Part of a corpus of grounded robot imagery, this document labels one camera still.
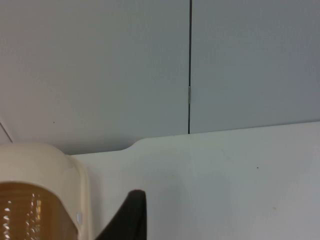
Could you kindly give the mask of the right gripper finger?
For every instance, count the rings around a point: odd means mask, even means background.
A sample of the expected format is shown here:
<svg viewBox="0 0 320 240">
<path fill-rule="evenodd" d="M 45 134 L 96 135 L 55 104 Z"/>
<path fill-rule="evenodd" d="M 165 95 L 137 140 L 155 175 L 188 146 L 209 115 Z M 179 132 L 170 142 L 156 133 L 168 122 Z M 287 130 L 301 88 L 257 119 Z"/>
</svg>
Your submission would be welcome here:
<svg viewBox="0 0 320 240">
<path fill-rule="evenodd" d="M 96 238 L 98 240 L 146 240 L 146 193 L 140 189 L 130 191 L 111 221 Z"/>
</svg>

